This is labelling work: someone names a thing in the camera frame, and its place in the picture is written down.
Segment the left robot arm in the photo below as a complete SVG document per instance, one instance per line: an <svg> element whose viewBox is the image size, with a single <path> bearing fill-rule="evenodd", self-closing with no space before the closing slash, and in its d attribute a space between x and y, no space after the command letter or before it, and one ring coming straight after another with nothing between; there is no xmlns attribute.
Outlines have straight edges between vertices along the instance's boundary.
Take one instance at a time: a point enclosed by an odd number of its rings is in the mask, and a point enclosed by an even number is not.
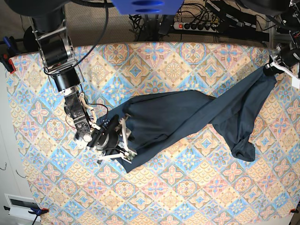
<svg viewBox="0 0 300 225"><path fill-rule="evenodd" d="M265 15L277 27L288 31L291 42L277 45L277 54L266 64L268 72L283 73L300 62L300 2L298 0L263 0Z"/></svg>

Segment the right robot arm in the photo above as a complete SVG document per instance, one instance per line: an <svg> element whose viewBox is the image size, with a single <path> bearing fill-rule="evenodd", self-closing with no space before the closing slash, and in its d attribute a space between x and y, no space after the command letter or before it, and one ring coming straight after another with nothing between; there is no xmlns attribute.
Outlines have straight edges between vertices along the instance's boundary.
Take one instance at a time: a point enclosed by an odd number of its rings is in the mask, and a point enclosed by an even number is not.
<svg viewBox="0 0 300 225"><path fill-rule="evenodd" d="M83 91L78 88L81 80L75 67L79 65L75 51L68 36L65 8L63 6L43 16L31 18L32 32L38 44L44 65L44 73L50 76L58 92L64 95L64 110L76 129L74 142L80 148L97 150L97 163L103 160L120 158L131 163L137 155L128 146L130 129L126 126L129 114L124 117L107 116L97 123L97 115Z"/></svg>

